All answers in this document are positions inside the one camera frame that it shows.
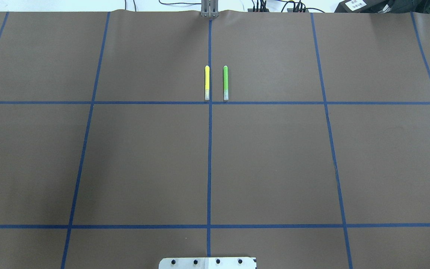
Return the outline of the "yellow highlighter pen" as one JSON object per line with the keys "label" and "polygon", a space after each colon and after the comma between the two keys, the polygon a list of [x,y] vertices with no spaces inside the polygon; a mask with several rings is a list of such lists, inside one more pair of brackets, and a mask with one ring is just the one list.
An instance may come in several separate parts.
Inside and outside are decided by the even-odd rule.
{"label": "yellow highlighter pen", "polygon": [[211,81],[211,68],[206,65],[204,68],[204,100],[210,100],[210,81]]}

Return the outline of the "aluminium frame post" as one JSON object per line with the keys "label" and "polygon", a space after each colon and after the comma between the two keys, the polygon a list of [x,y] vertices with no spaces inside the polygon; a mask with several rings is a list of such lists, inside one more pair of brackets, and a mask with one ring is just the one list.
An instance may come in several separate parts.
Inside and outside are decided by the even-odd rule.
{"label": "aluminium frame post", "polygon": [[219,16],[218,0],[201,0],[201,17],[217,18]]}

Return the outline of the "black box with label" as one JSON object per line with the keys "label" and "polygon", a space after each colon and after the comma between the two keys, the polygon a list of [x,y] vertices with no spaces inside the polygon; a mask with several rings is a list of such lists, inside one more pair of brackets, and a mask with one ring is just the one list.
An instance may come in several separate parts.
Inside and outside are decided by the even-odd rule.
{"label": "black box with label", "polygon": [[395,0],[343,0],[334,13],[386,13]]}

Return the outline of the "green highlighter pen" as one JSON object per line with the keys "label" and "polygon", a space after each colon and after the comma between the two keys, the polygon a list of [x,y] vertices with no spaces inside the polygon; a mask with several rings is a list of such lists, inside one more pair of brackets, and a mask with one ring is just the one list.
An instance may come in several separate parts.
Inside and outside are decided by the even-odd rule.
{"label": "green highlighter pen", "polygon": [[223,101],[229,100],[229,68],[228,66],[222,67],[222,90],[223,90]]}

